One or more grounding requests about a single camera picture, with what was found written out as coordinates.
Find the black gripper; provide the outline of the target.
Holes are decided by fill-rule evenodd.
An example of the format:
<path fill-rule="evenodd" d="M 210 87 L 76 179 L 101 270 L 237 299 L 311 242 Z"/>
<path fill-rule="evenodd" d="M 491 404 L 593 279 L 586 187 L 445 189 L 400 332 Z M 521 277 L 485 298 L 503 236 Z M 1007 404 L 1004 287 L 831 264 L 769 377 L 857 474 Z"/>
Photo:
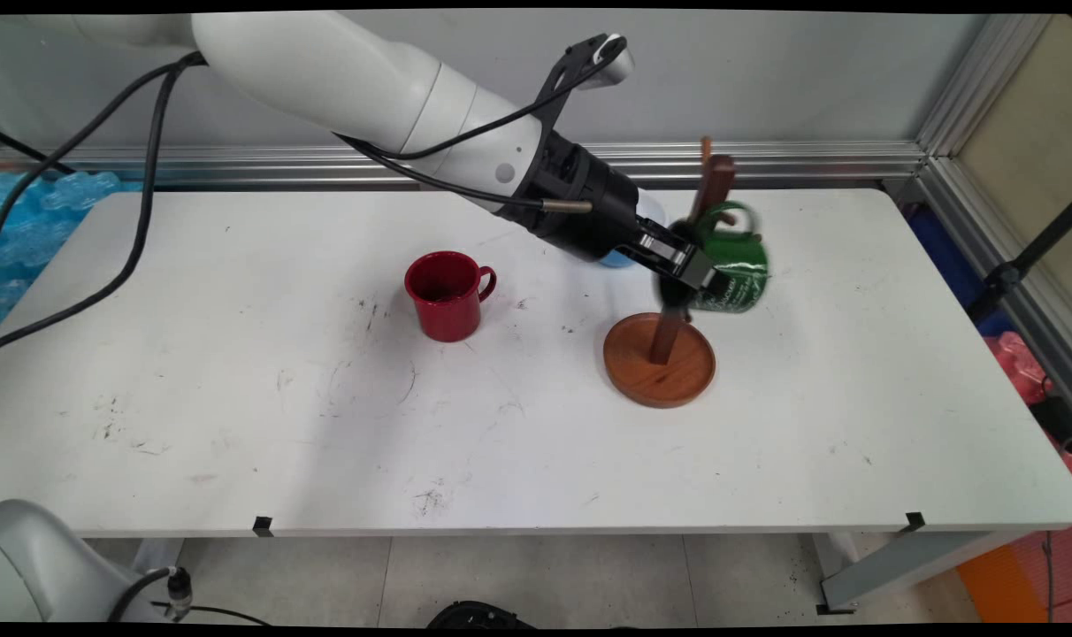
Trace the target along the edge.
<path fill-rule="evenodd" d="M 645 217 L 642 233 L 632 181 L 557 132 L 544 134 L 513 197 L 544 207 L 504 204 L 498 217 L 574 257 L 596 262 L 631 245 L 632 261 L 654 272 L 660 295 L 706 293 L 723 278 L 693 223 Z"/>

